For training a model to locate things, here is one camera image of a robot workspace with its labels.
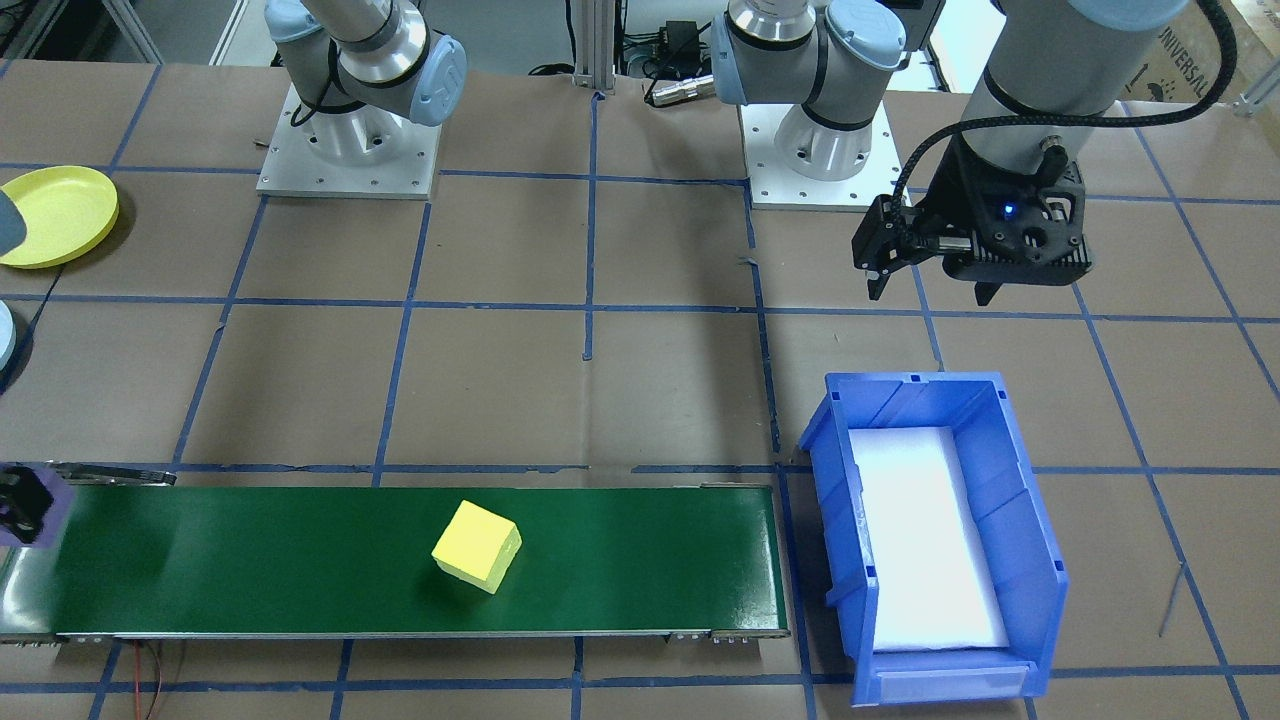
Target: light blue joint cap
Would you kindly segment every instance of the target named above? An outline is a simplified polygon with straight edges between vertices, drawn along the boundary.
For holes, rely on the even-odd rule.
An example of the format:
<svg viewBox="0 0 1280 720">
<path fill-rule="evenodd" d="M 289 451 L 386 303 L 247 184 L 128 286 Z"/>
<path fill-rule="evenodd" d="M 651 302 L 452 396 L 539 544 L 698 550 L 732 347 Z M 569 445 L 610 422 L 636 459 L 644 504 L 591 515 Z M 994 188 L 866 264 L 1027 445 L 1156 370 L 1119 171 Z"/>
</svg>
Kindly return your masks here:
<svg viewBox="0 0 1280 720">
<path fill-rule="evenodd" d="M 1070 0 L 1082 15 L 1121 32 L 1156 31 L 1178 17 L 1187 0 Z"/>
<path fill-rule="evenodd" d="M 467 51 L 452 36 L 435 41 L 431 54 L 422 64 L 413 90 L 413 104 L 408 109 L 410 122 L 436 127 L 453 114 L 467 83 Z"/>
<path fill-rule="evenodd" d="M 268 0 L 265 14 L 266 29 L 276 45 L 302 40 L 324 29 L 300 0 Z"/>
<path fill-rule="evenodd" d="M 902 20 L 876 0 L 833 0 L 827 27 L 846 50 L 882 70 L 896 70 L 906 49 Z"/>
<path fill-rule="evenodd" d="M 737 58 L 728 37 L 724 13 L 712 20 L 712 77 L 716 78 L 716 97 L 726 105 L 746 105 L 742 77 L 737 74 Z"/>
</svg>

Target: metal connector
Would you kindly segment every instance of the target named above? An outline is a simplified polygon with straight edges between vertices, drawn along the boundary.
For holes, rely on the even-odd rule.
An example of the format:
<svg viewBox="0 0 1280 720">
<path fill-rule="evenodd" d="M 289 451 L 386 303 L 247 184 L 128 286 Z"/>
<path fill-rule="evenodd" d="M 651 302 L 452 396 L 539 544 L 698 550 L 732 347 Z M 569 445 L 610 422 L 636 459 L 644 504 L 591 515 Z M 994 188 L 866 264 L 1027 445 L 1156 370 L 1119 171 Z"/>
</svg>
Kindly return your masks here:
<svg viewBox="0 0 1280 720">
<path fill-rule="evenodd" d="M 716 78 L 713 76 L 703 76 L 682 79 L 676 85 L 668 85 L 662 90 L 655 90 L 653 92 L 653 106 L 667 108 L 669 105 L 678 105 L 681 102 L 690 102 L 692 100 L 714 96 Z"/>
</svg>

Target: black bracket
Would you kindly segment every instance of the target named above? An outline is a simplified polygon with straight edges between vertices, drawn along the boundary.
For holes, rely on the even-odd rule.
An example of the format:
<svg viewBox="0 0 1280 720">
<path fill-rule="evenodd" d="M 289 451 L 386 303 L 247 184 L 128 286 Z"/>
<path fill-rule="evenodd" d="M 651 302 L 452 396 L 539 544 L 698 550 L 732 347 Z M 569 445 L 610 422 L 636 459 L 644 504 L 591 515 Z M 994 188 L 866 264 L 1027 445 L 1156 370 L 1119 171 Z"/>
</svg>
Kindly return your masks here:
<svg viewBox="0 0 1280 720">
<path fill-rule="evenodd" d="M 13 533 L 18 542 L 35 542 L 52 505 L 54 496 L 29 468 L 0 468 L 0 528 Z"/>
</svg>

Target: aluminum base plate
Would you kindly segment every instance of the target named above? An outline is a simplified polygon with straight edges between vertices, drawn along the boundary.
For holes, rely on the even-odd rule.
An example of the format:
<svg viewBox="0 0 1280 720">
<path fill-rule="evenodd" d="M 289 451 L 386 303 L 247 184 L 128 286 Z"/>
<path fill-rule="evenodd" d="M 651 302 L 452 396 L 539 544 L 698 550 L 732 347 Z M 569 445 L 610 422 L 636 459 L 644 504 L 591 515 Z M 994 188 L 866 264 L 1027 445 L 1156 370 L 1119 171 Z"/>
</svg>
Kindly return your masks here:
<svg viewBox="0 0 1280 720">
<path fill-rule="evenodd" d="M 430 200 L 440 128 L 404 123 L 404 150 L 378 165 L 338 165 L 311 151 L 307 135 L 289 127 L 298 95 L 289 87 L 257 177 L 262 195 Z"/>
<path fill-rule="evenodd" d="M 850 179 L 826 182 L 806 178 L 783 163 L 773 146 L 790 105 L 744 105 L 742 149 L 751 178 L 751 206 L 762 210 L 836 210 L 864 213 L 870 201 L 893 190 L 900 170 L 897 147 L 888 129 L 884 106 L 872 120 L 872 152 L 863 172 Z"/>
</svg>

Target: yellow plate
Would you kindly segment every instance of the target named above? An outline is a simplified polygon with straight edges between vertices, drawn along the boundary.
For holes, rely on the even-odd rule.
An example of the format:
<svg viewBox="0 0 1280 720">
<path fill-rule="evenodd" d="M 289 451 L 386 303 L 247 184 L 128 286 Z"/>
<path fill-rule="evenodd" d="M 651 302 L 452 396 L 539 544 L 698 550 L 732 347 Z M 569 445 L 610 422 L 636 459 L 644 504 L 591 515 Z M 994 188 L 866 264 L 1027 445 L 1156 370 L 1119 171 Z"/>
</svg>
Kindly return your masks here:
<svg viewBox="0 0 1280 720">
<path fill-rule="evenodd" d="M 27 223 L 27 240 L 0 255 L 0 265 L 13 268 L 51 268 L 79 258 L 111 232 L 120 213 L 110 178 L 76 165 L 27 173 L 0 191 Z"/>
</svg>

